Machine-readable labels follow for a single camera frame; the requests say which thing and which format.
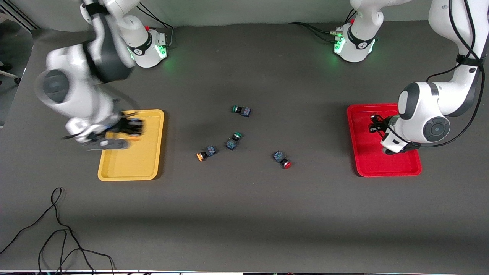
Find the yellow plastic tray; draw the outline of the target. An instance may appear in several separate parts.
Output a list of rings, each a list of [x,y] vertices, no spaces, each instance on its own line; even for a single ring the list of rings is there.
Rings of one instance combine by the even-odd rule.
[[[143,121],[140,141],[127,139],[124,133],[106,133],[107,138],[124,138],[129,147],[124,150],[103,150],[98,178],[101,181],[145,181],[154,179],[159,170],[164,131],[164,112],[159,109],[140,110],[135,118]]]

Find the dark frame rail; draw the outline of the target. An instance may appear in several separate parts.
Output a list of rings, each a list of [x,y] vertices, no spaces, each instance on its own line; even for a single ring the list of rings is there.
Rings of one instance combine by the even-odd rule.
[[[2,5],[0,3],[0,21],[13,21],[25,29],[27,32],[40,29],[35,22],[33,22],[24,12],[20,11],[16,7],[9,6],[7,4]]]

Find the black stand foot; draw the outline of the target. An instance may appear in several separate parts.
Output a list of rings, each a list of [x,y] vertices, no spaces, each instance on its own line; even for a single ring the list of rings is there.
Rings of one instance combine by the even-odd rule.
[[[11,64],[5,64],[2,61],[0,61],[0,76],[5,76],[5,77],[12,78],[14,80],[14,83],[16,85],[19,85],[20,82],[21,82],[21,77],[15,75],[13,73],[10,73],[10,70],[12,68],[13,67],[12,67]]]

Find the red plastic tray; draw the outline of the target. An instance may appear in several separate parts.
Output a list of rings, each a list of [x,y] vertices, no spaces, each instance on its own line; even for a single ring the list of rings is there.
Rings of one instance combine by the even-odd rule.
[[[396,103],[353,104],[347,108],[353,156],[356,170],[366,178],[386,176],[418,176],[422,165],[417,151],[386,155],[382,151],[381,136],[370,133],[370,117],[378,114],[386,118],[398,111]]]

